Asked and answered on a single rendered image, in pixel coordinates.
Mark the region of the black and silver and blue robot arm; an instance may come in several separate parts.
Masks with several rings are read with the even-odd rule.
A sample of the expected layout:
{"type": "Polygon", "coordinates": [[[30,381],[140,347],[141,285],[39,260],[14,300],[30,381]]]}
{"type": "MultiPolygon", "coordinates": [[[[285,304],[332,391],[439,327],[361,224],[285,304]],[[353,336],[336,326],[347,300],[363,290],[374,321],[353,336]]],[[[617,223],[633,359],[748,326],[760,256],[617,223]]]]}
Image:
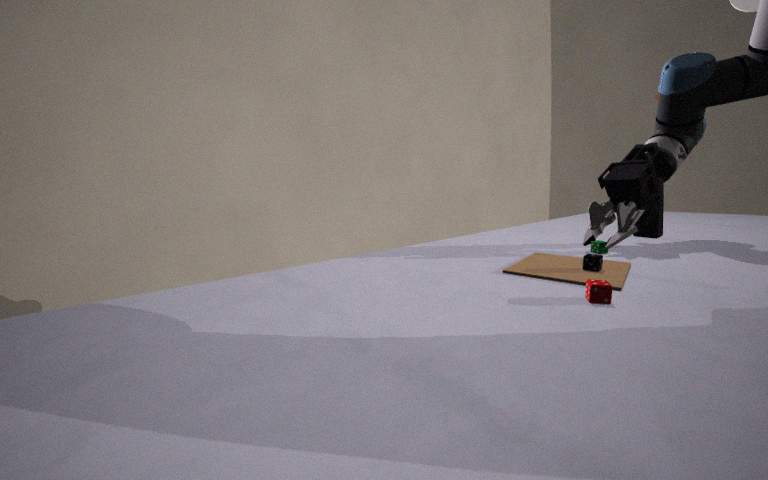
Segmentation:
{"type": "Polygon", "coordinates": [[[676,56],[664,65],[658,91],[654,132],[645,144],[657,142],[675,173],[703,137],[707,107],[768,95],[768,0],[760,0],[745,55],[676,56]]]}

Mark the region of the black die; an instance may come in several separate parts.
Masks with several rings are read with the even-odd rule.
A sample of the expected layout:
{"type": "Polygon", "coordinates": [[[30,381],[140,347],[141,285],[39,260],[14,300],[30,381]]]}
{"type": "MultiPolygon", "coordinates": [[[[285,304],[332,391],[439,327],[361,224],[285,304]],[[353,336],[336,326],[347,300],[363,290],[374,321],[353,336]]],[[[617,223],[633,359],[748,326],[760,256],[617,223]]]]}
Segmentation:
{"type": "Polygon", "coordinates": [[[599,272],[602,269],[603,256],[587,254],[583,257],[583,270],[599,272]]]}

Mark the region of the red die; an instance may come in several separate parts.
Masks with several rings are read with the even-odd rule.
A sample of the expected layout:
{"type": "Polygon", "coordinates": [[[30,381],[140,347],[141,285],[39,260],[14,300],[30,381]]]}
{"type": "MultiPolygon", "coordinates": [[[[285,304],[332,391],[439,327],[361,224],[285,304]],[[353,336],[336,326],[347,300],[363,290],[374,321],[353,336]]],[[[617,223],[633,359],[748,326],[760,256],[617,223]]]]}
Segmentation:
{"type": "Polygon", "coordinates": [[[593,304],[611,304],[612,286],[606,280],[587,280],[585,297],[593,304]]]}

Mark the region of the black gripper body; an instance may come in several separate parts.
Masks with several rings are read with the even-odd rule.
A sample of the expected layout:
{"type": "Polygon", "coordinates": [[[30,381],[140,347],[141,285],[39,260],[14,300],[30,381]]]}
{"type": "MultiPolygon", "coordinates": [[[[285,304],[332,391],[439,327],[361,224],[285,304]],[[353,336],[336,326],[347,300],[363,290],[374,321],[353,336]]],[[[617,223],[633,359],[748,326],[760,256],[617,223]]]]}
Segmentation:
{"type": "Polygon", "coordinates": [[[598,181],[601,189],[605,187],[617,213],[620,202],[626,206],[634,202],[638,209],[651,202],[661,201],[658,177],[663,177],[666,182],[674,171],[673,159],[659,151],[657,142],[637,144],[621,162],[611,163],[598,181]],[[647,159],[645,152],[649,152],[651,157],[647,159]],[[603,179],[608,170],[608,175],[603,179]]]}

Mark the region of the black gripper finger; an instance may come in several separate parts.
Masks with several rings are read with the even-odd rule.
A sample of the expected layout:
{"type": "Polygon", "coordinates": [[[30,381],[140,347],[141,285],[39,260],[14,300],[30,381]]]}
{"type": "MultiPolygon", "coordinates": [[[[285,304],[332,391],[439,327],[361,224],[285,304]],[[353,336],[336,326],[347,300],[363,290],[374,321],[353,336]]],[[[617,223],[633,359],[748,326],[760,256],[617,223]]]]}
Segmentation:
{"type": "Polygon", "coordinates": [[[592,241],[603,233],[604,228],[616,220],[615,208],[609,200],[603,204],[592,202],[589,206],[590,225],[584,236],[583,245],[589,245],[592,241]]]}
{"type": "Polygon", "coordinates": [[[604,249],[609,249],[637,231],[641,231],[656,218],[660,207],[660,201],[651,202],[638,209],[634,202],[630,202],[627,207],[620,202],[617,207],[618,231],[609,238],[604,249]]]}

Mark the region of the green die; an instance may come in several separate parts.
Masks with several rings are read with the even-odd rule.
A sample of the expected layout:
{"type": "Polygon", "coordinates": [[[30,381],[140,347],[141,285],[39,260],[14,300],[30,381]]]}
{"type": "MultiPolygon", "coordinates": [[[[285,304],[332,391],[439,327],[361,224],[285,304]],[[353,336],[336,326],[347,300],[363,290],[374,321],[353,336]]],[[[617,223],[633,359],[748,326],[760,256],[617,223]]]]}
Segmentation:
{"type": "Polygon", "coordinates": [[[604,246],[606,244],[606,241],[592,241],[591,242],[591,252],[596,254],[606,254],[608,253],[608,250],[604,249],[604,246]]]}

